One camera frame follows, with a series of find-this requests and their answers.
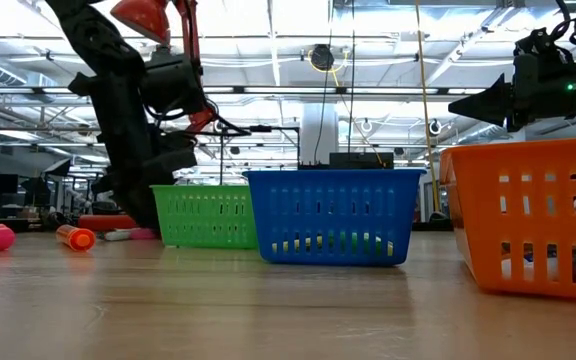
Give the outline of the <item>black background frame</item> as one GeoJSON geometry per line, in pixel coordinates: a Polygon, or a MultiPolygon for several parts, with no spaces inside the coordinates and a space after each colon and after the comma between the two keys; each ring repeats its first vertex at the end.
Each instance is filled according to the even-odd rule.
{"type": "Polygon", "coordinates": [[[205,143],[211,159],[207,175],[219,185],[241,184],[248,170],[297,169],[301,155],[300,127],[255,124],[219,129],[215,141],[205,143]]]}

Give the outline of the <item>orange plastic basket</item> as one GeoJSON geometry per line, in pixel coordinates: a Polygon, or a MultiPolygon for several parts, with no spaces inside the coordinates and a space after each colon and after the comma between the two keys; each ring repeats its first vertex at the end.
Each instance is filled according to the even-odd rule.
{"type": "Polygon", "coordinates": [[[450,148],[440,171],[457,247],[480,288],[576,298],[576,139],[450,148]],[[523,279],[525,255],[533,281],[523,279]]]}

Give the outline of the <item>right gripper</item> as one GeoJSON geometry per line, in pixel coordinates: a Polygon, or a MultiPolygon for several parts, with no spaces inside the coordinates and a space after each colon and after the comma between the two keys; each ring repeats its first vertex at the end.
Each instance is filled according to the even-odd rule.
{"type": "Polygon", "coordinates": [[[509,131],[541,118],[576,116],[575,63],[544,65],[537,56],[519,55],[514,67],[511,84],[501,74],[486,90],[451,102],[449,112],[500,127],[505,123],[509,131]]]}

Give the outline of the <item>orange highlighter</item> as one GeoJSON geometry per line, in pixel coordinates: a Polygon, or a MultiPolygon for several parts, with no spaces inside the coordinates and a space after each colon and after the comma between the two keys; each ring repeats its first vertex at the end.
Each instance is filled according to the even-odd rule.
{"type": "Polygon", "coordinates": [[[96,235],[89,229],[62,225],[56,230],[56,238],[73,251],[85,252],[96,243],[96,235]]]}

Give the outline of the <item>green plastic basket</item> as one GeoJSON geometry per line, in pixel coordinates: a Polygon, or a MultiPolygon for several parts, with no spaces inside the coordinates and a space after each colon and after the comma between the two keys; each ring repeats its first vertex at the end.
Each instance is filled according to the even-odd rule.
{"type": "Polygon", "coordinates": [[[246,185],[154,185],[166,246],[218,249],[258,247],[246,185]]]}

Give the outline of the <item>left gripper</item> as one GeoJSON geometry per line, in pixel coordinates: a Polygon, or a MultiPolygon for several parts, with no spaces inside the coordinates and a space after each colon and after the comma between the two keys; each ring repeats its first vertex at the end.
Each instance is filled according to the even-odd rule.
{"type": "Polygon", "coordinates": [[[68,89],[92,102],[110,164],[92,185],[94,194],[110,198],[140,227],[158,230],[152,185],[172,185],[172,172],[197,165],[196,138],[184,131],[154,132],[152,144],[136,83],[128,76],[78,73],[68,89]],[[144,163],[151,160],[153,166],[144,163]]]}

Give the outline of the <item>silver ventilation duct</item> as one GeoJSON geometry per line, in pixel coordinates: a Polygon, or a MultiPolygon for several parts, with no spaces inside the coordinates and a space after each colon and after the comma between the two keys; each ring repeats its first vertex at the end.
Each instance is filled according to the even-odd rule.
{"type": "Polygon", "coordinates": [[[508,132],[494,125],[477,125],[470,133],[459,137],[457,144],[487,144],[576,138],[576,117],[548,118],[533,122],[517,132],[508,132]]]}

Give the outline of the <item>thin green pen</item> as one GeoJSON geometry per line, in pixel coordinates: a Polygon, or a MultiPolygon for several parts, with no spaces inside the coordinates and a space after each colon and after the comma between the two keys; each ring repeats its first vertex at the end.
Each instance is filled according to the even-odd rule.
{"type": "MultiPolygon", "coordinates": [[[[335,247],[339,246],[339,249],[342,254],[346,252],[347,248],[347,240],[346,234],[342,233],[340,235],[340,240],[336,241],[334,234],[328,234],[328,250],[333,251],[335,247]]],[[[370,235],[368,233],[364,233],[362,235],[362,241],[359,241],[359,235],[357,233],[352,233],[350,236],[350,251],[352,254],[363,254],[369,255],[371,251],[371,247],[374,247],[374,254],[375,255],[382,255],[384,253],[382,248],[382,239],[379,236],[376,236],[373,241],[370,239],[370,235]]]]}

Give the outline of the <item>red desk lamp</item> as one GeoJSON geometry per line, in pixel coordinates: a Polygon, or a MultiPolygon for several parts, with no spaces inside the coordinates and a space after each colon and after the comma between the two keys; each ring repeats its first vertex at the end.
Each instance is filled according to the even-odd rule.
{"type": "Polygon", "coordinates": [[[172,53],[185,54],[198,75],[205,99],[203,111],[183,114],[175,110],[163,120],[149,112],[149,122],[166,133],[184,131],[197,138],[207,125],[217,120],[217,110],[208,102],[201,84],[195,0],[119,0],[106,18],[144,60],[149,61],[158,46],[167,46],[172,53]]]}

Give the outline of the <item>white marker blue cap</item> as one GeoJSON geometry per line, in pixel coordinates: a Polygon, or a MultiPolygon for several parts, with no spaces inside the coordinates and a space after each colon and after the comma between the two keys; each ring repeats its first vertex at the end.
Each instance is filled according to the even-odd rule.
{"type": "MultiPolygon", "coordinates": [[[[509,280],[512,277],[512,259],[504,257],[501,261],[502,278],[509,280]]],[[[534,260],[532,255],[523,257],[523,279],[525,281],[534,280],[534,260]]]]}

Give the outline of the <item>black perforated box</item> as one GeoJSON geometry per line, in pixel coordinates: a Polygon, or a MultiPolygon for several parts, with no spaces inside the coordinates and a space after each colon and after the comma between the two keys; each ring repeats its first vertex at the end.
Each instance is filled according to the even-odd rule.
{"type": "Polygon", "coordinates": [[[327,163],[299,163],[299,170],[350,170],[350,169],[392,169],[394,167],[394,154],[378,153],[347,153],[337,152],[329,154],[327,163]]]}

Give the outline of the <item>blue plastic basket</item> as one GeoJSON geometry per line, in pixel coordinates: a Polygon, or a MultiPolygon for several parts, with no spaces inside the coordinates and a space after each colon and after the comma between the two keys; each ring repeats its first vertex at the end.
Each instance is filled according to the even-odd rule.
{"type": "Polygon", "coordinates": [[[249,171],[248,180],[262,259],[270,263],[392,267],[407,259],[422,168],[382,170],[249,171]],[[344,254],[328,250],[346,234],[344,254]],[[382,239],[382,255],[352,254],[352,233],[382,239]],[[318,252],[273,253],[274,242],[323,241],[318,252]],[[394,256],[387,256],[387,242],[394,256]]]}

